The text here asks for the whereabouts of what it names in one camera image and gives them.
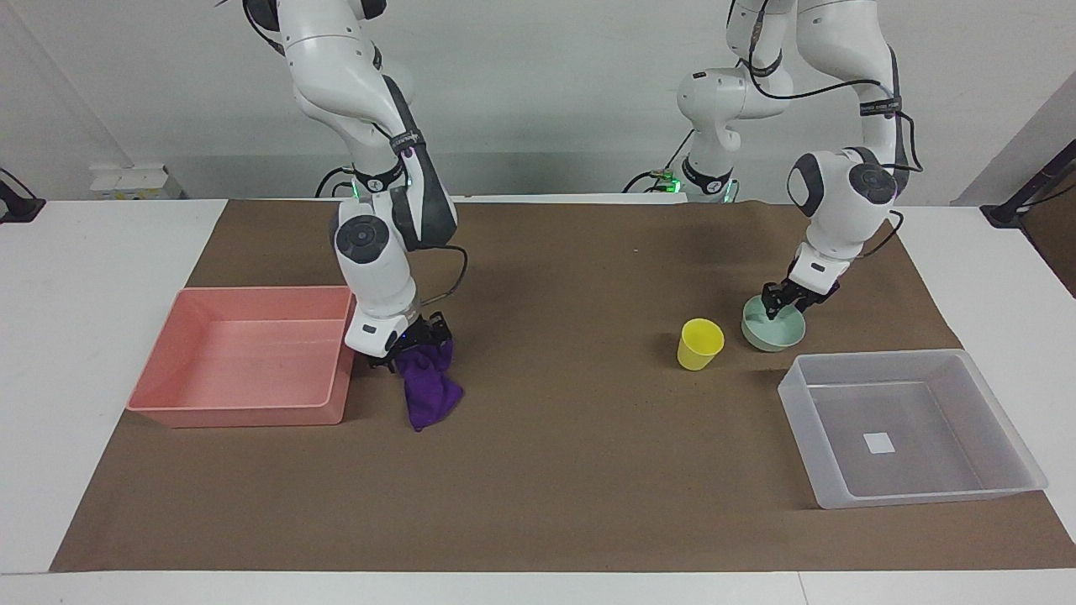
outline black strap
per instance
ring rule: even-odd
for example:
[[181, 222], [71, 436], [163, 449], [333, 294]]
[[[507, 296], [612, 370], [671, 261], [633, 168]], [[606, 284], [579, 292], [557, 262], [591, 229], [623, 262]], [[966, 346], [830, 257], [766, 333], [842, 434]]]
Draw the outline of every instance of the black strap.
[[904, 103], [901, 101], [900, 95], [893, 97], [892, 99], [860, 103], [860, 116], [866, 117], [868, 115], [886, 115], [888, 117], [892, 117], [896, 115], [896, 112], [901, 111], [903, 105]]
[[692, 168], [685, 157], [683, 158], [683, 175], [686, 177], [689, 181], [694, 183], [695, 186], [703, 189], [704, 193], [708, 195], [717, 195], [721, 192], [721, 189], [725, 188], [725, 185], [728, 184], [728, 180], [732, 179], [733, 171], [730, 170], [725, 174], [717, 178], [709, 177]]
[[406, 130], [402, 135], [397, 135], [388, 139], [388, 146], [393, 149], [393, 153], [396, 155], [404, 153], [406, 150], [425, 144], [426, 139], [423, 138], [422, 130], [417, 128]]
[[404, 174], [402, 159], [397, 159], [396, 166], [394, 166], [392, 170], [386, 170], [381, 174], [367, 174], [355, 170], [355, 179], [363, 183], [366, 191], [370, 193], [385, 191], [385, 187], [387, 187], [390, 183], [395, 183], [396, 179], [399, 179], [401, 174]]

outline wire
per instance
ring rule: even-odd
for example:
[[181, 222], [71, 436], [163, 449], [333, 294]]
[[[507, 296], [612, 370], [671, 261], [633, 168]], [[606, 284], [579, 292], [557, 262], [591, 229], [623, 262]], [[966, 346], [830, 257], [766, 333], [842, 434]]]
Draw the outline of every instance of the wire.
[[9, 179], [18, 183], [18, 186], [23, 187], [23, 189], [26, 191], [26, 195], [30, 196], [30, 199], [38, 199], [38, 196], [33, 195], [33, 192], [30, 191], [30, 187], [26, 186], [26, 183], [24, 183], [23, 181], [19, 181], [18, 177], [12, 174], [10, 170], [8, 170], [6, 168], [0, 168], [0, 172], [3, 172], [4, 174], [8, 175]]
[[329, 184], [332, 177], [336, 177], [337, 174], [354, 174], [354, 172], [352, 172], [346, 166], [329, 170], [328, 173], [322, 179], [322, 182], [317, 184], [317, 191], [314, 192], [314, 197], [322, 197], [322, 192], [325, 191], [325, 185]]
[[849, 80], [847, 82], [840, 82], [840, 83], [834, 84], [832, 86], [826, 86], [824, 88], [819, 88], [818, 90], [811, 90], [809, 93], [799, 93], [797, 95], [789, 95], [789, 96], [771, 95], [770, 93], [768, 93], [766, 90], [763, 90], [762, 86], [759, 84], [758, 78], [754, 74], [754, 50], [759, 45], [759, 39], [762, 38], [763, 19], [766, 16], [766, 6], [768, 6], [768, 5], [769, 5], [769, 0], [763, 0], [762, 8], [759, 9], [759, 16], [755, 17], [755, 20], [754, 20], [754, 29], [751, 31], [751, 45], [748, 47], [748, 53], [747, 53], [747, 71], [748, 71], [748, 73], [751, 76], [751, 83], [754, 84], [754, 87], [759, 90], [759, 93], [762, 94], [762, 96], [769, 97], [770, 99], [777, 99], [779, 101], [793, 101], [793, 100], [796, 100], [796, 99], [806, 99], [807, 97], [813, 97], [816, 95], [821, 95], [823, 93], [829, 93], [831, 90], [837, 90], [839, 88], [845, 88], [845, 87], [848, 87], [848, 86], [856, 86], [859, 84], [867, 84], [867, 85], [877, 86], [877, 87], [881, 88], [882, 92], [884, 92], [886, 95], [890, 99], [893, 98], [892, 90], [890, 90], [889, 88], [887, 88], [881, 82], [878, 82], [877, 80], [870, 80], [870, 79]]
[[908, 146], [911, 151], [911, 161], [915, 166], [904, 166], [901, 164], [882, 164], [882, 168], [892, 168], [894, 170], [908, 170], [910, 172], [922, 172], [923, 163], [919, 161], [919, 154], [916, 152], [916, 121], [911, 119], [911, 116], [904, 113], [903, 111], [896, 112], [896, 115], [908, 121]]
[[[669, 156], [669, 160], [665, 163], [665, 166], [662, 168], [662, 172], [668, 170], [669, 167], [672, 166], [672, 163], [676, 160], [676, 156], [680, 155], [680, 152], [683, 151], [683, 146], [688, 144], [688, 141], [691, 140], [691, 136], [694, 133], [695, 133], [694, 128], [688, 130], [688, 135], [683, 138], [682, 141], [680, 141], [680, 146], [678, 146], [676, 151], [672, 152], [672, 155]], [[624, 186], [624, 191], [620, 193], [626, 194], [628, 191], [632, 189], [632, 187], [635, 186], [636, 183], [648, 177], [653, 177], [653, 174], [654, 174], [653, 172], [643, 172], [641, 174], [636, 175], [634, 179], [632, 179], [631, 182], [627, 183], [627, 185]], [[657, 187], [659, 183], [661, 183], [661, 178], [654, 177], [654, 184], [649, 189], [647, 189], [647, 193], [651, 193], [652, 191], [657, 191], [655, 187]]]
[[875, 253], [877, 253], [879, 250], [881, 250], [882, 248], [884, 248], [886, 244], [889, 243], [889, 240], [893, 239], [893, 237], [896, 236], [896, 231], [900, 231], [901, 227], [904, 226], [904, 214], [903, 213], [897, 212], [896, 210], [890, 210], [889, 213], [890, 214], [895, 214], [897, 216], [896, 226], [893, 227], [893, 230], [890, 231], [889, 235], [886, 236], [886, 239], [881, 240], [881, 243], [879, 243], [878, 245], [876, 245], [874, 248], [874, 250], [872, 250], [870, 252], [867, 252], [865, 254], [860, 254], [859, 256], [856, 256], [856, 258], [866, 258], [867, 256], [874, 256]]
[[[881, 88], [881, 90], [886, 93], [886, 96], [889, 97], [890, 99], [896, 98], [893, 92], [887, 88], [884, 84], [878, 82], [877, 80], [872, 80], [872, 79], [849, 80], [847, 82], [840, 82], [837, 84], [833, 84], [832, 86], [819, 88], [817, 90], [810, 90], [808, 93], [799, 93], [796, 95], [789, 95], [789, 96], [771, 95], [768, 92], [763, 90], [762, 85], [759, 84], [758, 76], [754, 74], [754, 51], [759, 45], [759, 39], [762, 38], [762, 28], [764, 25], [763, 22], [766, 16], [766, 6], [768, 5], [769, 5], [769, 0], [763, 0], [762, 8], [759, 9], [759, 15], [755, 17], [754, 20], [754, 29], [751, 31], [751, 45], [748, 47], [748, 54], [747, 54], [747, 71], [748, 74], [751, 76], [751, 84], [753, 84], [755, 89], [759, 90], [759, 94], [761, 94], [764, 97], [768, 97], [770, 99], [777, 99], [780, 101], [792, 101], [796, 99], [805, 99], [807, 97], [813, 97], [816, 95], [830, 93], [832, 90], [837, 90], [849, 86], [856, 86], [860, 84], [864, 84]], [[894, 113], [900, 117], [908, 121], [908, 139], [909, 139], [908, 145], [911, 151], [911, 160], [915, 164], [915, 166], [905, 166], [902, 164], [882, 164], [881, 167], [890, 168], [893, 170], [907, 170], [909, 172], [923, 172], [923, 165], [921, 161], [919, 161], [919, 154], [916, 151], [916, 121], [912, 119], [910, 115], [904, 113], [903, 111], [897, 110]]]
[[1044, 201], [1050, 201], [1051, 199], [1057, 199], [1057, 198], [1065, 195], [1066, 193], [1068, 193], [1068, 192], [1071, 192], [1073, 189], [1076, 189], [1076, 184], [1068, 185], [1067, 187], [1061, 189], [1060, 192], [1058, 192], [1056, 194], [1051, 194], [1051, 195], [1049, 195], [1047, 197], [1044, 197], [1043, 199], [1036, 199], [1035, 201], [1029, 201], [1028, 203], [1024, 203], [1020, 208], [1031, 208], [1032, 206], [1038, 206], [1039, 203], [1043, 203]]
[[632, 191], [632, 187], [634, 187], [636, 183], [646, 179], [647, 177], [650, 177], [650, 174], [651, 174], [650, 171], [640, 172], [639, 174], [636, 174], [635, 178], [633, 178], [631, 181], [627, 182], [626, 185], [624, 185], [624, 191], [620, 193], [626, 194], [627, 192]]
[[246, 15], [246, 23], [251, 24], [251, 27], [254, 28], [254, 31], [256, 31], [258, 33], [258, 36], [261, 37], [261, 39], [266, 41], [266, 44], [269, 44], [269, 46], [273, 51], [277, 51], [278, 55], [280, 55], [280, 56], [283, 57], [284, 56], [284, 46], [282, 46], [280, 42], [277, 42], [272, 38], [269, 38], [268, 36], [266, 36], [266, 33], [264, 31], [261, 31], [261, 28], [258, 27], [258, 24], [254, 20], [254, 15], [251, 14], [250, 0], [243, 0], [243, 14]]
[[450, 287], [447, 292], [444, 292], [442, 294], [438, 294], [437, 296], [435, 296], [433, 298], [427, 298], [427, 299], [423, 300], [421, 302], [421, 305], [423, 307], [425, 307], [427, 305], [433, 305], [434, 302], [438, 302], [440, 300], [444, 300], [449, 296], [452, 296], [453, 294], [456, 293], [456, 290], [459, 287], [459, 284], [462, 284], [464, 282], [464, 277], [467, 276], [467, 266], [470, 264], [470, 259], [467, 257], [467, 251], [465, 249], [458, 247], [458, 245], [449, 245], [449, 244], [445, 244], [445, 245], [424, 245], [424, 247], [420, 248], [419, 250], [454, 250], [454, 251], [458, 252], [459, 254], [462, 254], [463, 257], [464, 257], [463, 266], [459, 267], [459, 277], [456, 278], [456, 283], [452, 284], [452, 287]]

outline clear plastic bin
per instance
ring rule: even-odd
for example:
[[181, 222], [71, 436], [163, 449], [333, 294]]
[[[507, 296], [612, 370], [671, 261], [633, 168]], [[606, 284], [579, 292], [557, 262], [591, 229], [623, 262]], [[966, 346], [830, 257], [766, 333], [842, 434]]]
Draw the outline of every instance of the clear plastic bin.
[[801, 355], [778, 392], [822, 508], [1046, 487], [964, 351]]

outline black clamp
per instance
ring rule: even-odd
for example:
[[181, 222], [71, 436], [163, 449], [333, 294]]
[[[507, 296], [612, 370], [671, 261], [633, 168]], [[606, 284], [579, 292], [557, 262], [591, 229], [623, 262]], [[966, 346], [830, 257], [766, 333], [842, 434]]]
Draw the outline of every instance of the black clamp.
[[385, 191], [385, 187], [391, 183], [395, 183], [396, 179], [399, 179], [404, 174], [404, 160], [397, 159], [396, 166], [392, 170], [386, 170], [381, 174], [367, 174], [358, 170], [355, 170], [353, 174], [356, 181], [363, 183], [366, 191], [376, 194]]
[[407, 328], [396, 342], [388, 349], [384, 357], [367, 357], [371, 368], [387, 367], [388, 371], [396, 374], [396, 357], [405, 351], [410, 351], [423, 344], [440, 347], [452, 339], [452, 330], [449, 323], [444, 321], [444, 315], [437, 311], [429, 315], [429, 320], [419, 315], [411, 327]]
[[695, 170], [691, 167], [691, 163], [688, 158], [683, 158], [683, 175], [688, 178], [689, 181], [695, 184], [698, 188], [703, 189], [703, 193], [707, 195], [717, 195], [725, 188], [728, 184], [730, 179], [733, 177], [733, 171], [730, 170], [721, 177], [710, 177], [703, 174], [702, 172]]
[[884, 115], [886, 117], [893, 117], [896, 115], [896, 112], [901, 111], [903, 108], [904, 101], [902, 101], [901, 96], [897, 95], [892, 99], [860, 103], [860, 116], [866, 117], [868, 115]]
[[766, 307], [766, 316], [774, 321], [781, 309], [789, 305], [795, 305], [796, 310], [803, 313], [812, 305], [825, 302], [838, 290], [840, 283], [834, 282], [827, 294], [819, 294], [785, 278], [779, 284], [769, 282], [762, 286], [762, 304]]
[[408, 152], [408, 156], [410, 156], [412, 149], [425, 144], [426, 139], [422, 136], [422, 130], [419, 130], [417, 128], [407, 130], [401, 135], [397, 135], [392, 139], [388, 139], [388, 146], [393, 149], [393, 153], [396, 155]]

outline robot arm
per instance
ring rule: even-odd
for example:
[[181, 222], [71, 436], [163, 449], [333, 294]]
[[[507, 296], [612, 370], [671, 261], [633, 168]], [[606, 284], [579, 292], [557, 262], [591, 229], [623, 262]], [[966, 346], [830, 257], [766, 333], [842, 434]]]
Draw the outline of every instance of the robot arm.
[[789, 101], [816, 94], [793, 95], [781, 67], [793, 12], [804, 59], [859, 96], [863, 143], [806, 154], [789, 174], [789, 195], [811, 225], [788, 277], [764, 286], [770, 319], [785, 306], [803, 311], [836, 292], [838, 278], [886, 222], [908, 180], [901, 168], [907, 157], [896, 58], [878, 26], [876, 1], [734, 0], [725, 36], [739, 64], [694, 73], [678, 93], [680, 111], [695, 130], [681, 167], [681, 181], [693, 185], [689, 195], [719, 196], [731, 182], [740, 145], [733, 121], [778, 115]]
[[[692, 197], [720, 196], [732, 181], [740, 136], [731, 124], [784, 112], [789, 101], [773, 99], [792, 93], [782, 62], [781, 42], [792, 24], [795, 0], [734, 0], [725, 26], [728, 47], [739, 57], [731, 68], [707, 69], [684, 78], [677, 93], [680, 113], [694, 129], [691, 152], [680, 165], [680, 181]], [[751, 56], [751, 38], [760, 12], [764, 27]], [[751, 74], [759, 88], [751, 81]]]
[[863, 146], [805, 154], [789, 174], [789, 195], [811, 224], [788, 277], [763, 287], [770, 319], [785, 306], [804, 311], [835, 293], [908, 181], [896, 57], [878, 26], [877, 3], [801, 0], [796, 42], [815, 69], [859, 82], [852, 87]]
[[[429, 332], [406, 252], [443, 247], [456, 229], [455, 207], [404, 92], [381, 72], [380, 52], [363, 36], [359, 22], [383, 10], [383, 0], [277, 2], [303, 112], [341, 136], [356, 167], [374, 166], [387, 145], [388, 157], [406, 172], [405, 185], [341, 203], [331, 226], [337, 259], [356, 299], [344, 342], [379, 360], [390, 357], [416, 324], [417, 332]], [[386, 166], [392, 174], [390, 164], [380, 168]]]

